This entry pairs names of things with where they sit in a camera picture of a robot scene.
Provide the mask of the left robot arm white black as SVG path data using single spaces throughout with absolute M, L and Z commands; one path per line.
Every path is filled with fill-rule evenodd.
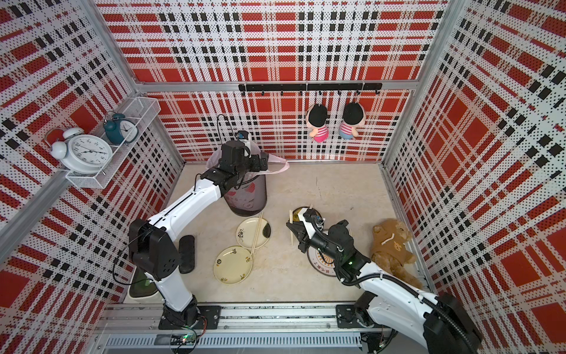
M 199 322 L 198 301 L 184 285 L 175 242 L 183 229 L 209 205 L 244 181 L 248 173 L 268 170 L 269 154 L 254 154 L 249 142 L 230 140 L 216 165 L 196 177 L 194 186 L 171 206 L 129 226 L 128 256 L 156 285 L 164 300 L 160 329 L 188 328 Z

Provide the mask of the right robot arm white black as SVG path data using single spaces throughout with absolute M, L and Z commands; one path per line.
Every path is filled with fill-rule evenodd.
M 370 320 L 402 333 L 429 353 L 477 353 L 483 336 L 460 301 L 451 294 L 437 295 L 387 273 L 360 253 L 347 221 L 323 232 L 309 221 L 288 222 L 299 242 L 333 259 L 337 279 L 357 286 L 373 297 L 363 311 Z

